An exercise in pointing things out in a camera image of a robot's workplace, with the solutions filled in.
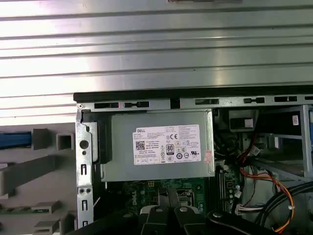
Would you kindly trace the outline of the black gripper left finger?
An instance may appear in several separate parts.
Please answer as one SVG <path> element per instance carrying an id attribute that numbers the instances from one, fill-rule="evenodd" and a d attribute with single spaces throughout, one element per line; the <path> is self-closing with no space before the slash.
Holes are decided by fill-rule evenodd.
<path id="1" fill-rule="evenodd" d="M 158 205 L 146 206 L 140 215 L 130 211 L 108 214 L 90 225 L 72 231 L 72 235 L 166 235 L 169 231 L 172 188 L 158 192 Z"/>

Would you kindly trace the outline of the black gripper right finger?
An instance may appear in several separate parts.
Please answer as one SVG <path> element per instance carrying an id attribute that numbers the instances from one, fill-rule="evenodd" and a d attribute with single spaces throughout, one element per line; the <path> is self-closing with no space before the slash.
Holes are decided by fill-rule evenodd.
<path id="1" fill-rule="evenodd" d="M 184 235 L 275 235 L 276 232 L 239 216 L 221 211 L 201 214 L 197 208 L 183 206 L 175 188 L 171 188 L 171 207 Z"/>

